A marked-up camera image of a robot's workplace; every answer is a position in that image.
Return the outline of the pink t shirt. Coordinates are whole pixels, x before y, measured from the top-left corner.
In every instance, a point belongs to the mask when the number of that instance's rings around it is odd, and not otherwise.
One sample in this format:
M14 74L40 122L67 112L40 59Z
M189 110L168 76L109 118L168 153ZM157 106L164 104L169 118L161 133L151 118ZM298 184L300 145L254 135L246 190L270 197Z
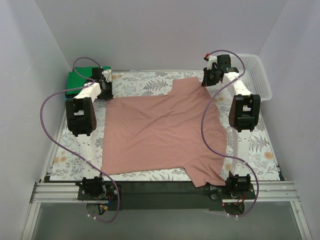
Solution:
M194 186L223 186L228 134L197 77L175 79L167 95L106 103L101 169L109 174L183 168Z

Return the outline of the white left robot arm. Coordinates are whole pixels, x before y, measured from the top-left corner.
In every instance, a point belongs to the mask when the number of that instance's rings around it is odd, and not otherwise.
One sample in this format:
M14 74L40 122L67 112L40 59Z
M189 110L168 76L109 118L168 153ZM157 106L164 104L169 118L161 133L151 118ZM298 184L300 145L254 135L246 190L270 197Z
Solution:
M91 70L92 83L86 80L84 88L65 103L67 127L75 137L80 155L85 159L83 164L83 178L80 186L83 193L95 200L102 200L107 194L103 185L102 174L98 167L94 131L97 128L97 118L94 110L96 99L109 100L112 94L112 71L94 67Z

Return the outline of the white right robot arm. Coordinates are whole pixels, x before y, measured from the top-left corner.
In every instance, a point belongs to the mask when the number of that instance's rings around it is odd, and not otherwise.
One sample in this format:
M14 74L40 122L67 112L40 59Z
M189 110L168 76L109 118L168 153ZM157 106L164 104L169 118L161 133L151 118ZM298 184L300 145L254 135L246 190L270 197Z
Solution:
M219 92L227 89L232 97L228 122L233 134L233 153L230 157L232 164L225 181L224 193L232 199L244 198L245 193L250 191L250 139L259 122L261 97L249 91L241 80L246 72L242 60L242 73L239 73L236 67L232 67L229 54L214 56L208 53L204 60L207 66L203 69L201 85L209 87L221 82L223 86Z

